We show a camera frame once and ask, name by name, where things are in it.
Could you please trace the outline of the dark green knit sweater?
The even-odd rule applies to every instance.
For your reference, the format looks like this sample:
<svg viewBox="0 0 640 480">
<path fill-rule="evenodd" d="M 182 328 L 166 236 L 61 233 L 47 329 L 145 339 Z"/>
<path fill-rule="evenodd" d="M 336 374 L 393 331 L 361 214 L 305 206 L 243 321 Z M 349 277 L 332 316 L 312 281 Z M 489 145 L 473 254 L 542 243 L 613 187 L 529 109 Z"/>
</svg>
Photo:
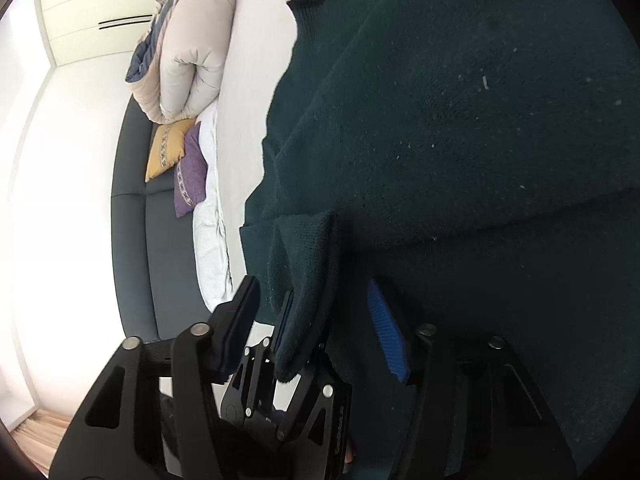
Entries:
<svg viewBox="0 0 640 480">
<path fill-rule="evenodd" d="M 541 479 L 480 364 L 503 339 L 575 479 L 639 474 L 639 0 L 290 0 L 297 28 L 245 205 L 258 318 L 289 380 L 318 350 L 354 388 L 353 479 L 386 479 L 419 399 L 468 393 L 416 449 L 430 478 Z"/>
</svg>

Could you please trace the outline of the dark grey padded headboard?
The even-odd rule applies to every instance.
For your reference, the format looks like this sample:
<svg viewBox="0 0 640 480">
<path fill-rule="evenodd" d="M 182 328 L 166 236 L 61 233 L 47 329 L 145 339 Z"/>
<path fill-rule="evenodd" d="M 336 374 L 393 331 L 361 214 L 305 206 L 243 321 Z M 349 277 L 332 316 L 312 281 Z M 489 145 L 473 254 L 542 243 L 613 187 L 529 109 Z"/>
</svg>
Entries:
<svg viewBox="0 0 640 480">
<path fill-rule="evenodd" d="M 111 192 L 112 263 L 122 328 L 143 341 L 171 339 L 206 320 L 192 216 L 175 213 L 175 170 L 145 179 L 157 125 L 128 102 Z"/>
</svg>

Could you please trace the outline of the white pillow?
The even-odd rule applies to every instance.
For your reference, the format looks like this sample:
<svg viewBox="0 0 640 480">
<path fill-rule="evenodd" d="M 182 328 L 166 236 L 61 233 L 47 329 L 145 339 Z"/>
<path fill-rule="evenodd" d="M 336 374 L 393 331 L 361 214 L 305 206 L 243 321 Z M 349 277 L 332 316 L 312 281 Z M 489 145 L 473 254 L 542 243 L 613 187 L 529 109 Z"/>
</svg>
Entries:
<svg viewBox="0 0 640 480">
<path fill-rule="evenodd" d="M 198 116 L 198 146 L 207 169 L 205 200 L 195 206 L 192 223 L 198 287 L 210 312 L 218 304 L 229 301 L 233 292 L 227 232 L 219 195 L 217 118 L 218 100 L 210 103 Z"/>
</svg>

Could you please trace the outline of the purple patterned cushion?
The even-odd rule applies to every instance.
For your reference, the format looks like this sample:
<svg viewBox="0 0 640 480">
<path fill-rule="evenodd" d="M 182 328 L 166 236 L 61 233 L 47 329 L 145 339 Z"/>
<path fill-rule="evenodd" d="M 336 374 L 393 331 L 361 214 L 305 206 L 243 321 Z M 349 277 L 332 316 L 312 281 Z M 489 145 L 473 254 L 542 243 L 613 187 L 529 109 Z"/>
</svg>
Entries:
<svg viewBox="0 0 640 480">
<path fill-rule="evenodd" d="M 175 166 L 174 207 L 182 218 L 206 199 L 208 165 L 200 148 L 200 127 L 194 124 L 184 139 L 184 155 Z"/>
</svg>

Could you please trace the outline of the yellow patterned cushion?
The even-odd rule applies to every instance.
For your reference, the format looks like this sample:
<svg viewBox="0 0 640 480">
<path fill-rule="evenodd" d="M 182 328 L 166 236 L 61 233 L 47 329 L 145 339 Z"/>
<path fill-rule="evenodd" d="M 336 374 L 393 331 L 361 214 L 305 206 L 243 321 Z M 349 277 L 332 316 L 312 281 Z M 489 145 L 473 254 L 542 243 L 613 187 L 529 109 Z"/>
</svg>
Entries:
<svg viewBox="0 0 640 480">
<path fill-rule="evenodd" d="M 171 169 L 183 158 L 184 139 L 194 124 L 194 118 L 183 119 L 172 124 L 160 125 L 156 129 L 146 164 L 146 182 Z"/>
</svg>

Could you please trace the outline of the folded beige duvet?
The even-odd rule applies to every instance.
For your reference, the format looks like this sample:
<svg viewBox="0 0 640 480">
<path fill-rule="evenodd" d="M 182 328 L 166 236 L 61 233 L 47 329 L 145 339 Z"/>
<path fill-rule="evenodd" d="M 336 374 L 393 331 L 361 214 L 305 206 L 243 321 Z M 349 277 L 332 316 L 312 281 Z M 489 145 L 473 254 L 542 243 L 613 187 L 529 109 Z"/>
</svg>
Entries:
<svg viewBox="0 0 640 480">
<path fill-rule="evenodd" d="M 125 81 L 151 122 L 194 118 L 218 98 L 236 0 L 157 0 Z"/>
</svg>

